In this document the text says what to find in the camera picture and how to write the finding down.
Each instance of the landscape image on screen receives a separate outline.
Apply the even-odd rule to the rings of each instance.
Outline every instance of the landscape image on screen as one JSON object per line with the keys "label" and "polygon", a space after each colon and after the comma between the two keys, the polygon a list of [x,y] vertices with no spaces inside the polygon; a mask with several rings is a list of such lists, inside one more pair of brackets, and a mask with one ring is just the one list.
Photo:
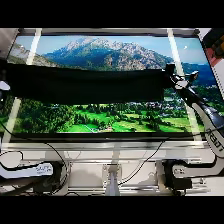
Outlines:
{"label": "landscape image on screen", "polygon": [[[19,36],[9,63],[26,64],[33,37]],[[192,88],[224,114],[223,99],[197,38],[175,38],[185,74],[199,71]],[[173,62],[168,37],[41,36],[33,65],[98,71],[164,69]],[[8,97],[0,119],[8,121],[14,98]],[[196,116],[199,130],[203,124]],[[14,132],[191,132],[184,101],[172,89],[161,102],[59,105],[22,99]]]}

